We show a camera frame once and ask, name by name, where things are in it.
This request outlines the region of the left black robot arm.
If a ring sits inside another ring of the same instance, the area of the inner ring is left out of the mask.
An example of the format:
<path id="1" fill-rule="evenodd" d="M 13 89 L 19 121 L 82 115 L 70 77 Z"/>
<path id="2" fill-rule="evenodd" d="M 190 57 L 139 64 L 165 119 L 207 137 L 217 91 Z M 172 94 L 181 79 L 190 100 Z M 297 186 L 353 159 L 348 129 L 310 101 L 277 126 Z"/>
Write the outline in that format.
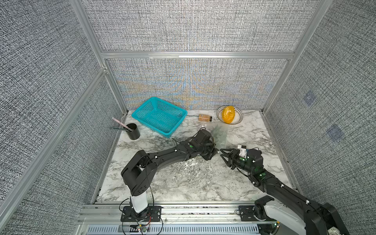
<path id="1" fill-rule="evenodd" d="M 146 191 L 158 170 L 179 163 L 186 162 L 197 156 L 208 161 L 216 154 L 215 142 L 212 134 L 205 128 L 172 148 L 159 152 L 146 153 L 138 151 L 121 171 L 122 179 L 130 190 L 130 204 L 135 214 L 146 213 L 149 208 Z"/>

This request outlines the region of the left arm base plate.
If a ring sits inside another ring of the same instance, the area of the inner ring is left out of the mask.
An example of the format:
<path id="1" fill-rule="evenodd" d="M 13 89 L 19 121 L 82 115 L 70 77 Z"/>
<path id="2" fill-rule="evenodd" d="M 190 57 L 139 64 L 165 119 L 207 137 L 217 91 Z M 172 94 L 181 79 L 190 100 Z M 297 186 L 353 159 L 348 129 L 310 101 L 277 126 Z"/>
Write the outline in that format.
<path id="1" fill-rule="evenodd" d="M 133 207 L 124 206 L 121 212 L 121 222 L 159 222 L 162 215 L 162 207 L 148 206 L 140 213 L 136 213 Z"/>

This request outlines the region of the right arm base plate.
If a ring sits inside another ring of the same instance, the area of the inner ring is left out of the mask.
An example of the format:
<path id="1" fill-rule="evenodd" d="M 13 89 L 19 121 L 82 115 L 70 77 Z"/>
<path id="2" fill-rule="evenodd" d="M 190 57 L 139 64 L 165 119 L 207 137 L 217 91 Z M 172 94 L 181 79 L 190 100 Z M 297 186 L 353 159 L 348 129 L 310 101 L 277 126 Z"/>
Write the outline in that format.
<path id="1" fill-rule="evenodd" d="M 254 205 L 241 205 L 238 206 L 237 214 L 240 216 L 242 222 L 277 222 L 275 219 L 265 217 L 264 219 L 258 219 L 254 215 Z"/>

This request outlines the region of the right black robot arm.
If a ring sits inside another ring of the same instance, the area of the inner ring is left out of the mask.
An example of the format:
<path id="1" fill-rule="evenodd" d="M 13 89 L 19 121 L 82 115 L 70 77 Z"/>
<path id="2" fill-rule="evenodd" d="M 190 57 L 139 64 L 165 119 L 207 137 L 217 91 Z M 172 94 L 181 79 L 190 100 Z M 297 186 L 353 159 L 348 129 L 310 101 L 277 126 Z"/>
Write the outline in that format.
<path id="1" fill-rule="evenodd" d="M 255 219 L 275 219 L 299 235 L 349 234 L 334 206 L 303 196 L 266 170 L 260 150 L 241 146 L 239 149 L 221 149 L 220 152 L 228 167 L 245 171 L 252 185 L 266 194 L 255 201 Z"/>

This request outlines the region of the clear zip-top bag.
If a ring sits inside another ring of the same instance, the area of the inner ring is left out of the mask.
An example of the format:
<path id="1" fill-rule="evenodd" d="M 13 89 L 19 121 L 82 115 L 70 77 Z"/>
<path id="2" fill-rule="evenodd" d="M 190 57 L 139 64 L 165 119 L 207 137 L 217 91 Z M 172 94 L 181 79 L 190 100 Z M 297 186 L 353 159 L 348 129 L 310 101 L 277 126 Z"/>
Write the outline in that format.
<path id="1" fill-rule="evenodd" d="M 213 136 L 217 149 L 227 148 L 228 125 L 222 122 L 210 122 L 206 124 L 208 130 Z"/>

